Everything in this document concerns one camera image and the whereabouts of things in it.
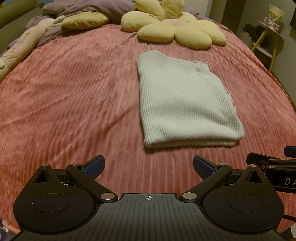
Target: folded cloth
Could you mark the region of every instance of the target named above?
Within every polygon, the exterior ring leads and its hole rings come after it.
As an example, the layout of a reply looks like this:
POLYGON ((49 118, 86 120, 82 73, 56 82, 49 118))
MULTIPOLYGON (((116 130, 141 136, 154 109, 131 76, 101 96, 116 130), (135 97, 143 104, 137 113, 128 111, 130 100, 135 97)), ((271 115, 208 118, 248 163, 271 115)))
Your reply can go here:
POLYGON ((234 146, 244 137, 230 93, 207 63, 138 56, 145 146, 234 146))

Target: metal pin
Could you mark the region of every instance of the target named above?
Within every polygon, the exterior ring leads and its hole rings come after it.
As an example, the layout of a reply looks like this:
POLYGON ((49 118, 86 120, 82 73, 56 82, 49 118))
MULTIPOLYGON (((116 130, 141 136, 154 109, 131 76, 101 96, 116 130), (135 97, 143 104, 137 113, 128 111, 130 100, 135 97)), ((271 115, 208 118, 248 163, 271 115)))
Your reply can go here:
POLYGON ((115 195, 110 192, 105 192, 101 195, 101 198, 104 200, 111 200, 111 199, 115 198, 115 195))
POLYGON ((182 197, 185 198, 185 199, 187 199, 187 200, 193 200, 193 199, 195 199, 197 196, 196 196, 196 194, 193 193, 193 192, 186 192, 186 193, 183 193, 183 194, 182 194, 182 197))

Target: pink bedspread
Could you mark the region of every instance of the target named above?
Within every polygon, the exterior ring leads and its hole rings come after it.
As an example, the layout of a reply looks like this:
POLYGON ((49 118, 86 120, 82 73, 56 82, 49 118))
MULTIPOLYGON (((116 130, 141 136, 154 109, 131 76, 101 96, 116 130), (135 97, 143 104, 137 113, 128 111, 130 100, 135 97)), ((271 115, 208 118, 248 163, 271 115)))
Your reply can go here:
MULTIPOLYGON (((284 158, 296 145, 295 111, 280 84, 234 34, 225 47, 191 50, 139 42, 108 24, 35 49, 0 84, 0 215, 13 226, 12 206, 43 163, 64 168, 95 155, 106 158, 97 179, 124 192, 177 193, 201 178, 192 166, 200 154, 214 163, 246 168, 249 152, 284 158), (158 50, 170 57, 208 61, 231 92, 245 137, 233 148, 147 149, 139 116, 137 55, 158 50)), ((295 195, 280 194, 296 216, 295 195)), ((283 221, 279 231, 291 222, 283 221)))

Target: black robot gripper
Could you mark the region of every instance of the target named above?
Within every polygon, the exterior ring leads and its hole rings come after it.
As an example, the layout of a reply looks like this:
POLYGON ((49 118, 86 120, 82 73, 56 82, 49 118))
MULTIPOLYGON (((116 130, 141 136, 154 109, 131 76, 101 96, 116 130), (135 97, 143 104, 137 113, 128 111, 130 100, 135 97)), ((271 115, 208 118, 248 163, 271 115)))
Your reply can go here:
MULTIPOLYGON (((285 154, 287 149, 290 156, 296 150, 287 147, 285 154)), ((120 199, 95 181, 104 170, 101 155, 65 169, 44 164, 15 200, 22 231, 14 240, 283 241, 276 229, 284 205, 273 186, 292 163, 283 162, 250 153, 247 168, 234 170, 195 156, 193 168, 204 180, 179 198, 122 194, 120 199)), ((293 181, 292 175, 286 178, 293 181)))

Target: gray ribbed plate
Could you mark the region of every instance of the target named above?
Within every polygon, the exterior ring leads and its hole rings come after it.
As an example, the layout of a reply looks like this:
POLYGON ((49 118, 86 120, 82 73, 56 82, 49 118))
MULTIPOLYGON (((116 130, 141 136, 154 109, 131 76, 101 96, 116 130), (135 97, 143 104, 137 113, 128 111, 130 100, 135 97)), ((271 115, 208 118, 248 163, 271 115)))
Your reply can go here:
POLYGON ((65 234, 23 231, 16 241, 283 241, 274 231, 258 235, 228 233, 210 223, 196 204, 174 194, 124 194, 103 204, 84 226, 65 234))

